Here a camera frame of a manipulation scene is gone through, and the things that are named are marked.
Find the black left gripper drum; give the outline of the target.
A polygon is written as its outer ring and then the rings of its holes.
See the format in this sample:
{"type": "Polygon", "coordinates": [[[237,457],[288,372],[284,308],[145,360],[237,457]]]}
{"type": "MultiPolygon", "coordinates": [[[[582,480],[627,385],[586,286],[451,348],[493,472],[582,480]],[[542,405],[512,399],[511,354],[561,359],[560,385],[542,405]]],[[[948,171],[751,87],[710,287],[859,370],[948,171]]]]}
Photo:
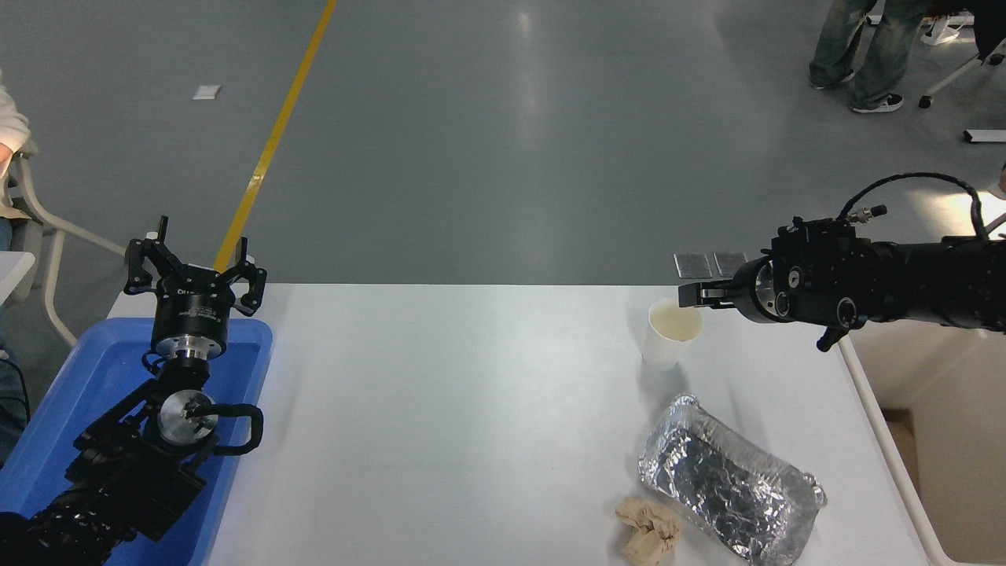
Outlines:
{"type": "Polygon", "coordinates": [[[184,270],[156,284],[154,351],[225,351],[236,297],[212,270],[184,270]]]}

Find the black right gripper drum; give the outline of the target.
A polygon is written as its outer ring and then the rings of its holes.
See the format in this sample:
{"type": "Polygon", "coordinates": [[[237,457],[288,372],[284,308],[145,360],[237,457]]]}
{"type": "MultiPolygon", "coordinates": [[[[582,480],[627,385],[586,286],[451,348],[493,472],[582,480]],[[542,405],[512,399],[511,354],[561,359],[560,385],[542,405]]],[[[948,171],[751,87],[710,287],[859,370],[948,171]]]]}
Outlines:
{"type": "Polygon", "coordinates": [[[741,265],[732,279],[734,289],[732,304],[734,308],[744,318],[751,320],[751,322],[762,323],[762,325],[768,325],[769,312],[762,304],[762,298],[759,297],[759,289],[762,287],[759,278],[761,278],[762,269],[768,265],[769,260],[766,258],[751,260],[741,265]]]}

